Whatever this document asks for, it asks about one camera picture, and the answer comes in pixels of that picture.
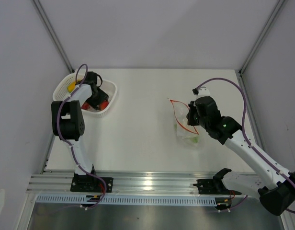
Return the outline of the red toy tomato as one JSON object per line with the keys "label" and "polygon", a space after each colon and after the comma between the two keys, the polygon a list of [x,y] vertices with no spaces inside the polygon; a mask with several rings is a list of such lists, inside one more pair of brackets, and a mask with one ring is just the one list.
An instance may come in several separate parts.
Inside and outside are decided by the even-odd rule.
{"label": "red toy tomato", "polygon": [[105,110],[108,105],[109,105],[108,101],[103,101],[102,103],[99,104],[99,110],[100,111]]}

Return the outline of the green white toy cabbage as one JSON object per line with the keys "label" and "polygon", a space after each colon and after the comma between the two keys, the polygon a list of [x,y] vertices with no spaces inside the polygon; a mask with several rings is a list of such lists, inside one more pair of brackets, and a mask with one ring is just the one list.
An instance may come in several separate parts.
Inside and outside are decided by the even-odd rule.
{"label": "green white toy cabbage", "polygon": [[187,120],[183,119],[176,121],[175,131],[177,138],[183,141],[185,144],[198,144],[199,133],[195,127],[187,125]]}

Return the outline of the clear red zip bag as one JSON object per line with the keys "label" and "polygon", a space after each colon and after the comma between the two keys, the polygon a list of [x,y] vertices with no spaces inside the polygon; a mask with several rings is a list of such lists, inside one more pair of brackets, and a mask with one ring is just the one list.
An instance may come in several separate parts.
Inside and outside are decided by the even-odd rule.
{"label": "clear red zip bag", "polygon": [[201,150],[204,146],[203,138],[201,137],[196,126],[188,125],[187,115],[190,111],[189,106],[178,100],[168,98],[172,105],[174,116],[174,130],[177,142],[186,149]]}

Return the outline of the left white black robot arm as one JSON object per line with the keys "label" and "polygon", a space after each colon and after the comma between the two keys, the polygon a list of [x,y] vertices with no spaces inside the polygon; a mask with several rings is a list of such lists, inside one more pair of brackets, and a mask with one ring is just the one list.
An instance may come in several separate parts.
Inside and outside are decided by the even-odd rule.
{"label": "left white black robot arm", "polygon": [[93,177],[94,166],[89,160],[83,145],[85,122],[82,113],[83,104],[87,103],[94,110],[101,110],[109,96],[101,89],[101,76],[95,72],[85,73],[80,81],[75,79],[75,88],[63,101],[51,103],[52,130],[55,136],[65,143],[75,163],[75,174],[85,176],[81,186],[92,192],[98,187],[98,179]]}

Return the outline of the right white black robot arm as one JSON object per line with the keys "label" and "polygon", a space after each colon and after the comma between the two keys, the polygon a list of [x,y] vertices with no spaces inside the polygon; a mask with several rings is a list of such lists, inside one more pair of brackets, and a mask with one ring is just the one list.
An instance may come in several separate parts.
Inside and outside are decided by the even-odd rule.
{"label": "right white black robot arm", "polygon": [[295,201],[295,171],[276,163],[246,137],[244,128],[232,117],[222,116],[210,96],[189,103],[188,125],[201,126],[208,135],[235,152],[259,176],[257,180],[224,168],[213,177],[218,193],[233,190],[260,201],[275,216],[287,211]]}

